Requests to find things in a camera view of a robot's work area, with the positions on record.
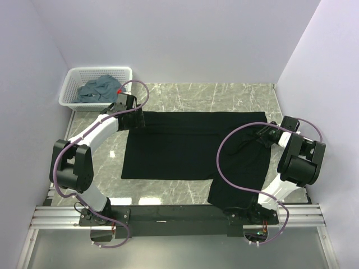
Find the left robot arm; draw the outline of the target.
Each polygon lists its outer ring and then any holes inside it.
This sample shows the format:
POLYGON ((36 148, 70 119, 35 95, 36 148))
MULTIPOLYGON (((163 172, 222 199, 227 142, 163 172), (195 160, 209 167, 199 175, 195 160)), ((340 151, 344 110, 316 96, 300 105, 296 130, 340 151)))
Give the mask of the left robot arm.
POLYGON ((49 179, 58 189, 73 191, 80 203, 90 207, 82 217, 106 225, 112 221, 111 202, 93 183, 93 153, 111 135, 145 126, 137 98, 118 94, 117 101, 100 112, 96 120, 70 140, 58 140, 53 146, 49 179))

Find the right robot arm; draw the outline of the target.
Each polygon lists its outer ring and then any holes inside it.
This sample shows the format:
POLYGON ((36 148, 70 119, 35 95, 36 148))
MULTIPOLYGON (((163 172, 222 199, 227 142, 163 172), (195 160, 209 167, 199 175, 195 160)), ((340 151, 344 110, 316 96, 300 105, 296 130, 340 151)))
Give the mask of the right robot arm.
POLYGON ((277 166, 277 176, 262 190, 246 210, 248 221, 258 224, 271 219, 278 203, 283 202, 292 192, 312 185, 319 177, 326 145, 299 134, 300 119, 285 116, 277 129, 277 123, 262 128, 256 133, 257 141, 269 148, 276 144, 284 151, 277 166))

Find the black t shirt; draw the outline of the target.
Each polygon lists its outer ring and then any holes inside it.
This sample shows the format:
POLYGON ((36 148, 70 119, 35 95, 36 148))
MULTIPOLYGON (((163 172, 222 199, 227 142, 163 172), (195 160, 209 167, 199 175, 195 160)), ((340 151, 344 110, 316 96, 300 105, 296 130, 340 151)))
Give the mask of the black t shirt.
POLYGON ((264 112, 145 112, 129 131, 123 179, 212 181, 208 202, 246 209, 257 199, 271 150, 254 136, 264 112))

